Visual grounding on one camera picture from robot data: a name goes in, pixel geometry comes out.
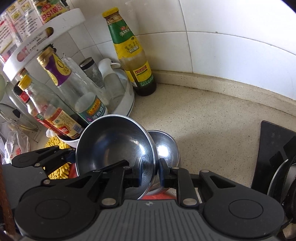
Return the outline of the white dispenser bottle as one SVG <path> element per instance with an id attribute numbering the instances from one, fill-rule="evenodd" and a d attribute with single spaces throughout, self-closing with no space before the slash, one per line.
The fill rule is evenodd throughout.
<path id="1" fill-rule="evenodd" d="M 109 58 L 102 59 L 98 68 L 101 72 L 106 92 L 110 96 L 113 108 L 116 109 L 125 94 L 125 88 L 114 68 L 121 67 L 120 63 L 113 63 Z"/>

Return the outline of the glass pot lid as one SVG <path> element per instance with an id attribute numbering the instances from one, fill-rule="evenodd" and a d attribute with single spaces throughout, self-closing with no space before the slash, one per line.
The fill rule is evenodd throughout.
<path id="1" fill-rule="evenodd" d="M 38 126 L 31 122 L 26 115 L 8 104 L 1 103 L 0 113 L 1 118 L 22 131 L 37 132 L 39 130 Z"/>

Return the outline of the glass shaker jar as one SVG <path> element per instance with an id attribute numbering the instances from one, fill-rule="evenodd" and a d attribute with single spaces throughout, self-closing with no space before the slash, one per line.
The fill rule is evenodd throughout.
<path id="1" fill-rule="evenodd" d="M 102 75 L 92 57 L 88 57 L 81 61 L 79 67 L 99 88 L 104 87 Z"/>

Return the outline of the yellow cap vinegar bottle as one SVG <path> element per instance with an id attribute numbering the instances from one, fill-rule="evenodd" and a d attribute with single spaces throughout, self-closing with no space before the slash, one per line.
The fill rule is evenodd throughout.
<path id="1" fill-rule="evenodd" d="M 31 99 L 38 113 L 44 120 L 67 136 L 78 139 L 86 122 L 69 107 L 51 88 L 34 80 L 29 74 L 23 74 L 18 84 Z"/>

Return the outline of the black gas stove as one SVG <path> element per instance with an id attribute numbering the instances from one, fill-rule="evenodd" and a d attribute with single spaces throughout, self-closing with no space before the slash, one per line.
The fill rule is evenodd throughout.
<path id="1" fill-rule="evenodd" d="M 295 224 L 295 132 L 263 120 L 251 188 L 274 198 L 285 212 L 281 233 Z"/>

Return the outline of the green yellow label sauce bottle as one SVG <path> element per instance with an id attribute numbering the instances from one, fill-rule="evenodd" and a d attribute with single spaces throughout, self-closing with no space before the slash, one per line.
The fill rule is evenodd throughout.
<path id="1" fill-rule="evenodd" d="M 134 91 L 139 96 L 151 95 L 157 83 L 139 40 L 119 14 L 118 8 L 111 8 L 102 16 L 107 22 L 117 58 Z"/>

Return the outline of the red cloth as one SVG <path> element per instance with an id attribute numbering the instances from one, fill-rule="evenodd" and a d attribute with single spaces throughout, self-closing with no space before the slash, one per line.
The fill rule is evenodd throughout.
<path id="1" fill-rule="evenodd" d="M 76 178 L 77 173 L 76 173 L 75 164 L 69 164 L 69 166 L 70 166 L 70 171 L 69 171 L 68 177 L 70 179 Z M 176 199 L 176 197 L 168 192 L 164 192 L 164 193 L 160 193 L 152 196 L 145 195 L 144 197 L 142 197 L 142 200 L 164 200 L 164 199 Z"/>

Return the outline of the yellow chenille mat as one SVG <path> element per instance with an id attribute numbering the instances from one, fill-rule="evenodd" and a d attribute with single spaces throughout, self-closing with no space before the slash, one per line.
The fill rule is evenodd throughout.
<path id="1" fill-rule="evenodd" d="M 62 142 L 58 137 L 50 137 L 45 144 L 45 148 L 53 147 L 53 146 L 58 146 L 60 149 L 70 148 L 68 144 Z M 69 162 L 66 162 L 65 164 L 62 165 L 60 158 L 57 158 L 54 161 L 55 161 L 54 162 L 55 170 L 48 175 L 49 179 L 51 180 L 68 179 L 70 174 L 71 164 Z"/>

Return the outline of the steel bowl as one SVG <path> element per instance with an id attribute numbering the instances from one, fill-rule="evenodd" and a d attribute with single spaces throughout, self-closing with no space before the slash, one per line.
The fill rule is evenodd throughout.
<path id="1" fill-rule="evenodd" d="M 165 159 L 167 166 L 170 168 L 179 167 L 181 165 L 181 154 L 175 139 L 163 131 L 149 130 L 148 133 L 155 143 L 159 159 Z M 167 190 L 167 188 L 161 186 L 159 174 L 157 173 L 154 184 L 147 196 L 158 195 Z"/>
<path id="2" fill-rule="evenodd" d="M 142 184 L 125 192 L 127 199 L 141 199 L 151 189 L 159 160 L 157 148 L 145 128 L 135 120 L 109 114 L 93 121 L 82 133 L 76 148 L 79 176 L 121 160 L 143 167 Z"/>

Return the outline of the seasoning packets on rack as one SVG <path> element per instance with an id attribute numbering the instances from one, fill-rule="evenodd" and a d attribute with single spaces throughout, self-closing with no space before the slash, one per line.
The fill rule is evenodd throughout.
<path id="1" fill-rule="evenodd" d="M 1 61 L 6 63 L 34 31 L 70 7 L 66 1 L 15 1 L 1 14 Z"/>

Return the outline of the red label soy sauce bottle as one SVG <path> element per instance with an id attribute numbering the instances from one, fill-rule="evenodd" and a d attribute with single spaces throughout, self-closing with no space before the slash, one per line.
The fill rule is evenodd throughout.
<path id="1" fill-rule="evenodd" d="M 38 110 L 36 109 L 34 103 L 30 99 L 30 97 L 26 94 L 26 92 L 24 92 L 23 90 L 21 90 L 19 88 L 18 84 L 15 84 L 15 86 L 13 87 L 13 92 L 22 100 L 22 102 L 24 102 L 26 104 L 27 109 L 28 109 L 28 113 L 35 120 L 37 120 L 39 123 L 41 123 L 43 126 L 45 126 L 46 128 L 48 128 L 49 130 L 53 131 L 57 136 L 59 136 L 59 137 L 67 137 L 60 130 L 58 130 L 57 128 L 55 128 L 55 126 L 53 126 L 46 119 L 44 119 L 41 116 L 41 114 L 39 114 Z"/>

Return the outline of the plastic bag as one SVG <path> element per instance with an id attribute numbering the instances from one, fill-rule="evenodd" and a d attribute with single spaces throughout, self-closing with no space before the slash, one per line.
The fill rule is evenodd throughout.
<path id="1" fill-rule="evenodd" d="M 10 131 L 6 141 L 1 138 L 1 163 L 11 164 L 12 159 L 30 151 L 29 137 L 19 131 Z"/>

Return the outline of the purple neck clear bottle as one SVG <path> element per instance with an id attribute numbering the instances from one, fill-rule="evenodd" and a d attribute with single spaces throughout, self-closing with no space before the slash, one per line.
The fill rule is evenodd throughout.
<path id="1" fill-rule="evenodd" d="M 44 49 L 37 61 L 65 97 L 66 103 L 87 123 L 108 114 L 107 107 L 95 91 L 54 52 L 52 47 Z"/>

